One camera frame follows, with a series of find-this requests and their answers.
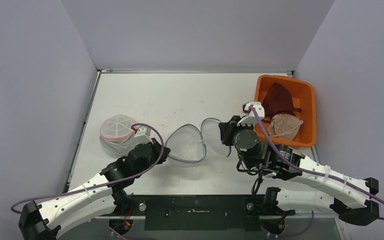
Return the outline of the blue-trimmed mesh laundry bag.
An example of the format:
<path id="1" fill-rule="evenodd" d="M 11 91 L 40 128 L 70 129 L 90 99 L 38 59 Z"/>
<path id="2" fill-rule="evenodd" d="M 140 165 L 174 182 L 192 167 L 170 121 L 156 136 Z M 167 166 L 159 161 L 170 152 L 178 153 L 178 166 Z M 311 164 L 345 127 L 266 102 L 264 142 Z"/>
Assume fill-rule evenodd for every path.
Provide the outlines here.
<path id="1" fill-rule="evenodd" d="M 232 148 L 222 144 L 219 124 L 214 117 L 205 118 L 200 127 L 187 123 L 175 130 L 167 139 L 165 146 L 170 149 L 168 159 L 184 168 L 202 164 L 208 153 L 227 158 Z"/>

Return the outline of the beige lace bra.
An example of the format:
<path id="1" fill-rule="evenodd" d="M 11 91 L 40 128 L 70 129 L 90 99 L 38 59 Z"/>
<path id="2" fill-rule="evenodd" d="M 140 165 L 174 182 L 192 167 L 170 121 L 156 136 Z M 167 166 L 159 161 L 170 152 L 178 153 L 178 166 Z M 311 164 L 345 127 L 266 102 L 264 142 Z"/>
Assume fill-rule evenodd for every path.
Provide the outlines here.
<path id="1" fill-rule="evenodd" d="M 276 114 L 271 118 L 267 132 L 270 136 L 292 141 L 298 134 L 303 120 L 291 114 Z"/>

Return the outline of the red bra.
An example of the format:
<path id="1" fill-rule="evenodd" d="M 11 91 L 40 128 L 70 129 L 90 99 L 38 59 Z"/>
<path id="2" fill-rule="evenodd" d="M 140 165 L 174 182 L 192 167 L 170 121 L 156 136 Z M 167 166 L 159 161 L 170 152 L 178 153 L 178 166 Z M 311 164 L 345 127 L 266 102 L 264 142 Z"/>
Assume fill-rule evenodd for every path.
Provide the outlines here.
<path id="1" fill-rule="evenodd" d="M 290 91 L 277 82 L 269 88 L 261 105 L 264 108 L 265 116 L 269 118 L 277 114 L 290 114 L 294 116 L 295 112 L 302 112 L 301 108 L 294 106 Z"/>

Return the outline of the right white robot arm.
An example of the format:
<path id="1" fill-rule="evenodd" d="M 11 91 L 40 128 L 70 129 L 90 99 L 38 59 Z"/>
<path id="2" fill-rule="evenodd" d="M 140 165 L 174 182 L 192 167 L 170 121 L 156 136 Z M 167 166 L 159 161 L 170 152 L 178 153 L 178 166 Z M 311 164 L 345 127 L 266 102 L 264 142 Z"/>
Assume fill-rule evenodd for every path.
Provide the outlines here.
<path id="1" fill-rule="evenodd" d="M 271 147 L 261 142 L 250 125 L 239 125 L 240 116 L 234 115 L 228 122 L 220 122 L 220 140 L 223 145 L 237 151 L 237 171 L 256 175 L 252 195 L 265 179 L 279 179 L 306 185 L 313 191 L 287 190 L 268 187 L 257 212 L 264 215 L 295 213 L 296 210 L 314 211 L 337 215 L 340 220 L 367 226 L 380 216 L 379 204 L 370 196 L 350 187 L 353 184 L 376 195 L 379 191 L 377 179 L 352 179 L 313 161 L 305 154 L 296 154 L 282 144 Z"/>

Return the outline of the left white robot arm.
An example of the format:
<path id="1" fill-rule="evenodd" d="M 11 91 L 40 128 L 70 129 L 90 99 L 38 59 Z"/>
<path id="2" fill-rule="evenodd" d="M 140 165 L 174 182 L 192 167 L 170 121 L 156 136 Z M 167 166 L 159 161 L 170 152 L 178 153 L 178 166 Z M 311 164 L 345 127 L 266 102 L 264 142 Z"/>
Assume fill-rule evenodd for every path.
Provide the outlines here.
<path id="1" fill-rule="evenodd" d="M 146 170 L 164 163 L 170 152 L 170 148 L 152 138 L 64 196 L 51 196 L 41 203 L 29 201 L 23 206 L 18 222 L 23 238 L 55 240 L 96 217 L 112 213 L 124 215 L 132 208 L 125 188 Z"/>

